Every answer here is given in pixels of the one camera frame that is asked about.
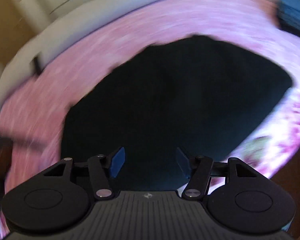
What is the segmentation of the folded blue clothes stack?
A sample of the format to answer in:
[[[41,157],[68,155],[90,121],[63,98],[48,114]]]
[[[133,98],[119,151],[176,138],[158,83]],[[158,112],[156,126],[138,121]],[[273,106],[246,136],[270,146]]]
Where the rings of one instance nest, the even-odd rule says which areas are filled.
[[[282,31],[300,37],[300,0],[278,0],[276,18]]]

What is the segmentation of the black jacket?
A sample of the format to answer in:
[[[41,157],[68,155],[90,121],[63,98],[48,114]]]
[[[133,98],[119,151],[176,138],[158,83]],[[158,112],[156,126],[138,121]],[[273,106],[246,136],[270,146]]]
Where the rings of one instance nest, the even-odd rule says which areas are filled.
[[[151,45],[104,77],[65,116],[61,158],[85,162],[124,148],[115,186],[176,190],[176,150],[223,161],[293,85],[272,61],[193,35]]]

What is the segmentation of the pink floral blanket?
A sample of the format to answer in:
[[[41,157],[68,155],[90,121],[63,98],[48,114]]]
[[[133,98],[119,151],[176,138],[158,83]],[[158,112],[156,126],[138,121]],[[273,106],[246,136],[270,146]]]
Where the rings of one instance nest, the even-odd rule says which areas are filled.
[[[282,171],[300,148],[300,37],[279,28],[276,10],[277,3],[267,0],[161,0],[80,39],[37,78],[29,79],[1,110],[1,132],[20,132],[35,141],[34,146],[14,147],[5,195],[64,159],[61,139],[66,114],[112,70],[148,46],[193,35],[208,36],[260,55],[292,78],[292,87],[257,129],[223,161],[216,161],[225,163],[236,157],[268,179]],[[8,238],[213,237],[202,224],[194,225],[191,218],[195,209],[205,210],[203,204],[181,196],[188,178],[176,190],[159,191],[122,190],[115,186],[115,178],[110,181],[114,198],[96,202],[76,226],[63,232],[10,231]]]

